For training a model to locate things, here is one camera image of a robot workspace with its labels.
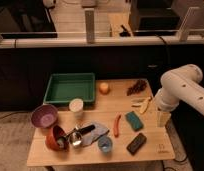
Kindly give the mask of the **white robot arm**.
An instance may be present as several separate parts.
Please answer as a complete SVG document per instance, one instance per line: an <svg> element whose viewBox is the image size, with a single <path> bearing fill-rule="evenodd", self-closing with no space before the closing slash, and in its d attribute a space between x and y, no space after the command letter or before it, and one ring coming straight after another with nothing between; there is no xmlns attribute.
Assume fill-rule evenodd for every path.
<svg viewBox="0 0 204 171"><path fill-rule="evenodd" d="M154 97L157 106L157 126L164 127L180 101L184 101L204 116L204 88L199 85L202 70L187 64L166 71L160 78L161 88Z"/></svg>

